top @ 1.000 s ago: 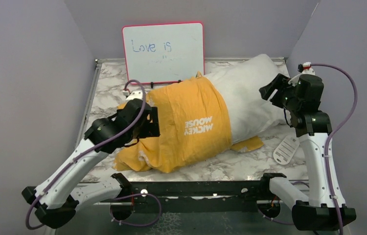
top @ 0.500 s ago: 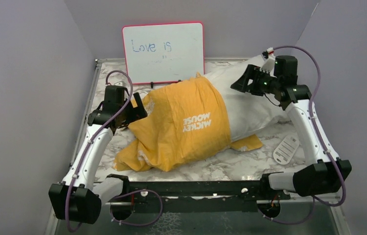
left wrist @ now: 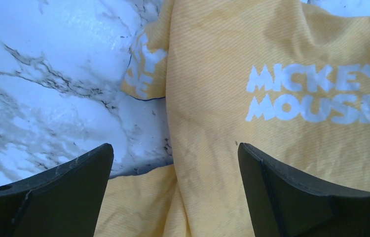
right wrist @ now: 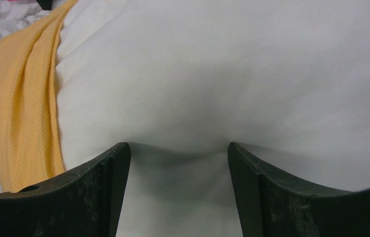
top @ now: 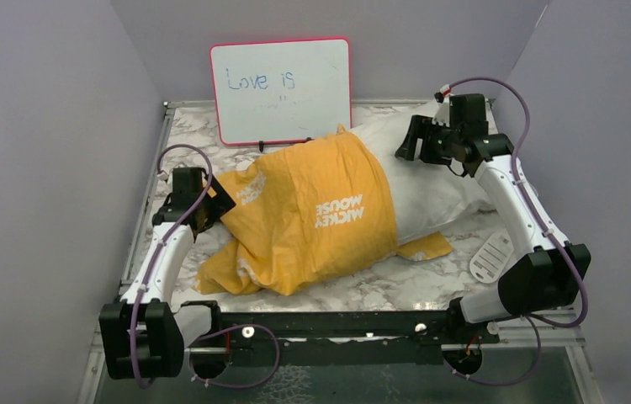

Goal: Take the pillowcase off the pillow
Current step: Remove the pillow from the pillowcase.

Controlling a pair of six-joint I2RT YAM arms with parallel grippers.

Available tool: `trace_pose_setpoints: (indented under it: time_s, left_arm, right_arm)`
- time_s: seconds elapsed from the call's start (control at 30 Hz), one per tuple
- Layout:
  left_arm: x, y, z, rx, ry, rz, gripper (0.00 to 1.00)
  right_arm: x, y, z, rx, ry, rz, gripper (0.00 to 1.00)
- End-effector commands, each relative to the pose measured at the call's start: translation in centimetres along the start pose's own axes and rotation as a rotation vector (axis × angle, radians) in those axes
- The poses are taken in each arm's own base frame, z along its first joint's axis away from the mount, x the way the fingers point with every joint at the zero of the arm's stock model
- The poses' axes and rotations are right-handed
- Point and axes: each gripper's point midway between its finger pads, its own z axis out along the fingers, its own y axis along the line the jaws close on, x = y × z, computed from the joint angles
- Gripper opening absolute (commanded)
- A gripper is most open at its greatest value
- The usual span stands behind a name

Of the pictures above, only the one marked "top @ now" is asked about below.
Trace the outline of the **white pillow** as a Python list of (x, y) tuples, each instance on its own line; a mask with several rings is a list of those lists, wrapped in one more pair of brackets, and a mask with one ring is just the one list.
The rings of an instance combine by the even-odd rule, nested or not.
[(395, 157), (414, 114), (434, 116), (435, 101), (414, 105), (364, 105), (354, 109), (356, 135), (382, 167), (395, 209), (400, 245), (441, 231), (478, 211), (496, 208), (472, 178), (458, 178), (447, 168)]

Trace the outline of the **blue yellow Mickey pillowcase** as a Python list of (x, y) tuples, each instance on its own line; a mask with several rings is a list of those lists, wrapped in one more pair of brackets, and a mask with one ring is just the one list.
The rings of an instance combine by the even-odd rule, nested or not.
[(384, 170), (343, 128), (217, 179), (235, 205), (220, 219), (231, 240), (196, 275), (204, 295), (292, 295), (392, 256), (424, 261), (452, 250), (438, 231), (398, 240)]

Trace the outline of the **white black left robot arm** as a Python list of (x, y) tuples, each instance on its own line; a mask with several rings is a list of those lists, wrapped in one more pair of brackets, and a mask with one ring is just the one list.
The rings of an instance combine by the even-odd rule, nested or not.
[(112, 379), (149, 385), (156, 378), (179, 374), (188, 318), (171, 309), (177, 276), (198, 234), (234, 206), (208, 169), (173, 170), (172, 190), (151, 219), (151, 242), (138, 274), (98, 315)]

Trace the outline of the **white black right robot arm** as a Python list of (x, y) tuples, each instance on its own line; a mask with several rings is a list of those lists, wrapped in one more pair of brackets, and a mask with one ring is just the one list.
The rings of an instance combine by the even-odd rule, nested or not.
[(451, 302), (446, 335), (463, 343), (480, 323), (568, 306), (582, 298), (591, 253), (586, 245), (571, 243), (535, 198), (509, 137), (489, 132), (485, 97), (471, 93), (437, 99), (435, 116), (411, 116), (395, 156), (445, 167), (460, 162), (503, 219), (516, 259), (493, 290)]

